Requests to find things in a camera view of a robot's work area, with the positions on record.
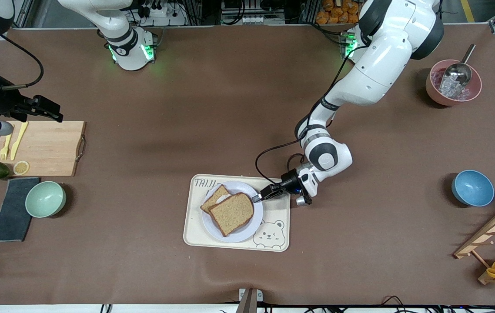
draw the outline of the mint green bowl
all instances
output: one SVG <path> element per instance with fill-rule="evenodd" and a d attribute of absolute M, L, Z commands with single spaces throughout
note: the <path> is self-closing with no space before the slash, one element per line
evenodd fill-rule
<path fill-rule="evenodd" d="M 25 198 L 27 213 L 33 217 L 48 217 L 60 212 L 66 204 L 66 192 L 55 182 L 42 182 Z"/>

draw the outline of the wooden cutting board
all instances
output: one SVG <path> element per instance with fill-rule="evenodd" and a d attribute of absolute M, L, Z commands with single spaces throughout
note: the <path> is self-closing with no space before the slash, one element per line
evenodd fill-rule
<path fill-rule="evenodd" d="M 13 133 L 9 148 L 17 140 L 21 122 L 9 121 Z M 80 148 L 84 148 L 84 121 L 29 121 L 29 126 L 21 139 L 15 159 L 0 162 L 13 166 L 19 161 L 29 163 L 29 172 L 21 176 L 74 176 Z M 0 150 L 6 137 L 0 138 Z"/>

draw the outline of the lemon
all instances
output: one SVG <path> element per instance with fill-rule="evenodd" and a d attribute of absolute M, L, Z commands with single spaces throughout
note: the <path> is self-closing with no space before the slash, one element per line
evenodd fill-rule
<path fill-rule="evenodd" d="M 29 171 L 29 163 L 25 161 L 19 161 L 13 166 L 13 173 L 16 175 L 23 175 Z"/>

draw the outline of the dark gray cloth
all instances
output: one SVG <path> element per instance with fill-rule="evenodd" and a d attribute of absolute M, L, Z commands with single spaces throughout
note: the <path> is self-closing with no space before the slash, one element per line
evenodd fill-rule
<path fill-rule="evenodd" d="M 0 241 L 23 241 L 31 215 L 25 209 L 29 190 L 40 182 L 38 177 L 14 178 L 7 182 L 6 195 L 0 209 Z"/>

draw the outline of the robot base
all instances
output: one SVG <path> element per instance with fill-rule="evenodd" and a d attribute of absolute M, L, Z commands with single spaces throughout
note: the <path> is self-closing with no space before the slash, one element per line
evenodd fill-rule
<path fill-rule="evenodd" d="M 134 27 L 134 30 L 137 32 L 138 40 L 128 55 L 118 55 L 111 49 L 114 62 L 127 71 L 137 71 L 147 63 L 154 62 L 157 51 L 158 37 L 156 35 L 140 27 Z"/>

